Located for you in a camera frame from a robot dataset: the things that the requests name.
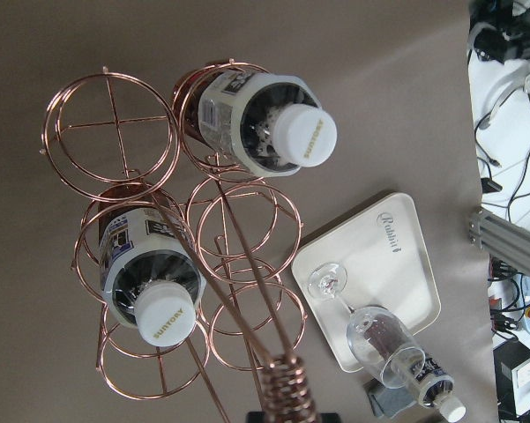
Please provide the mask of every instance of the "bottle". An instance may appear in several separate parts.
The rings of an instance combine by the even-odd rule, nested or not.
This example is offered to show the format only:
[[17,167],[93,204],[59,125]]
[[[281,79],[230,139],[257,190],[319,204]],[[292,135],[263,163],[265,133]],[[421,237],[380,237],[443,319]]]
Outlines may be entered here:
[[395,362],[422,371],[425,352],[402,321],[381,307],[353,311],[347,326],[351,352],[364,368],[386,388],[401,388],[406,383],[396,371]]
[[454,380],[433,357],[425,353],[425,364],[418,375],[398,361],[393,363],[393,366],[419,405],[437,408],[449,422],[456,422],[464,417],[467,408],[452,393]]
[[294,174],[332,154],[335,122],[301,79],[233,69],[185,79],[201,81],[186,106],[186,133],[255,176]]
[[[135,190],[119,186],[112,194],[126,197]],[[158,201],[165,198],[155,196]],[[196,324],[205,279],[160,213],[124,206],[101,219],[99,228],[102,296],[116,320],[137,328],[151,345],[185,340]]]

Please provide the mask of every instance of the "logo on tray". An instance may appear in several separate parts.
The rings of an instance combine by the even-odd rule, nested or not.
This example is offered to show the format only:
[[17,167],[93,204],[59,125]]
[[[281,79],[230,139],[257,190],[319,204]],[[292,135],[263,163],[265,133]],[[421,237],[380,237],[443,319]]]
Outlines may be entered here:
[[399,253],[402,248],[399,246],[398,235],[394,229],[394,217],[388,212],[381,213],[378,215],[377,223],[384,228],[392,253]]

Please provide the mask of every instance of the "copper wire bottle rack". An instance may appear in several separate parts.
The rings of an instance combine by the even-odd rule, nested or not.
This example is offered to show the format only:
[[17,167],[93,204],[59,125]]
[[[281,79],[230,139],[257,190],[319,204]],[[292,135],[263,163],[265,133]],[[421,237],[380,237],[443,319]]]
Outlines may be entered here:
[[[107,68],[100,74],[80,78],[59,91],[49,103],[41,133],[41,153],[49,159],[63,183],[91,201],[80,222],[72,269],[77,273],[81,285],[101,304],[96,368],[112,390],[131,399],[157,399],[186,389],[201,376],[222,420],[229,422],[226,407],[219,398],[219,387],[214,387],[205,371],[213,356],[223,366],[251,372],[265,412],[265,421],[318,422],[320,417],[308,388],[304,365],[295,354],[295,348],[304,333],[306,312],[298,295],[282,284],[280,276],[294,259],[301,239],[300,215],[295,204],[282,192],[263,179],[247,173],[228,158],[211,150],[202,155],[194,153],[201,143],[190,137],[185,122],[186,107],[193,91],[204,84],[205,78],[228,68],[265,71],[254,64],[233,60],[209,64],[186,75],[175,86],[170,105],[145,82],[129,75],[109,72]],[[193,74],[202,77],[189,85],[187,81]],[[87,123],[65,123],[69,103],[75,96],[78,97],[80,90],[90,85],[94,85],[94,98],[108,92],[110,118]],[[116,85],[118,88],[134,85],[149,94],[161,113],[123,118],[120,106],[116,104]],[[147,170],[140,170],[134,167],[134,157],[126,151],[124,133],[129,127],[151,122],[165,125],[164,136],[159,140],[161,153],[153,160],[153,164],[141,167]],[[116,134],[118,154],[115,157],[121,166],[119,176],[101,174],[97,169],[92,170],[82,164],[66,140],[76,132],[82,137],[85,131],[90,131],[86,137],[96,139],[93,132],[105,129],[111,129]],[[183,202],[176,201],[163,189],[173,180],[171,176],[181,150],[203,176]],[[126,189],[118,191],[114,187]],[[99,263],[94,242],[91,241],[94,238],[92,229],[97,228],[98,222],[111,211],[131,206],[153,207],[160,212],[217,297],[217,304],[208,305],[202,301],[193,332],[179,345],[161,348],[143,342],[140,346],[126,346],[122,341],[126,334],[117,336],[120,324],[110,322],[108,306],[97,283],[98,271],[94,271],[92,277],[90,271],[86,273],[85,268]],[[247,213],[243,211],[251,207],[258,207],[259,213],[267,210],[267,218],[263,219],[262,214],[259,214],[259,219],[252,219],[251,216],[247,219]],[[257,238],[247,239],[243,227],[249,226],[252,234],[259,234]],[[290,231],[292,241],[286,245],[286,234]],[[266,246],[279,243],[286,253],[269,259],[265,253]],[[243,302],[249,292],[259,292],[259,302],[265,304],[267,310],[267,316],[252,325],[248,322],[248,315],[242,313],[242,309],[248,310],[243,307]],[[299,329],[293,338],[288,335],[279,317],[280,308],[290,305],[295,307],[300,318]],[[224,310],[230,314],[237,329],[220,326]],[[272,326],[278,336],[281,345],[278,353],[271,352],[259,336],[259,331],[266,326]],[[235,364],[223,357],[215,342],[218,336],[241,338],[249,365]],[[170,365],[167,358],[181,348],[188,349],[196,370],[184,380],[169,380],[165,372],[165,367]],[[155,377],[159,379],[160,389],[140,392],[122,387],[107,369],[108,350],[139,362],[156,362],[159,374]]]

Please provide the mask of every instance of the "spiral coil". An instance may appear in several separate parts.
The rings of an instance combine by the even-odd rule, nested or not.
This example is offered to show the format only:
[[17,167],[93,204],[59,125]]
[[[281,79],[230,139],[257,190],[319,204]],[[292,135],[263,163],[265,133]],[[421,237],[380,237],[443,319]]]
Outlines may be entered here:
[[281,355],[262,370],[265,423],[321,423],[300,357]]

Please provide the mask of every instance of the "tray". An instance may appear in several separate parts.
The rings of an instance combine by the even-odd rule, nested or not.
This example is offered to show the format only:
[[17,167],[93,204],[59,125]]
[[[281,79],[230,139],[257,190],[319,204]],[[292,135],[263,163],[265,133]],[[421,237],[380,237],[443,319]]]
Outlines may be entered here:
[[362,368],[347,344],[350,312],[337,299],[308,293],[310,274],[324,263],[345,266],[340,296],[354,308],[378,305],[392,311],[412,333],[427,328],[441,311],[433,271],[414,200],[394,193],[303,246],[292,273],[342,370]]

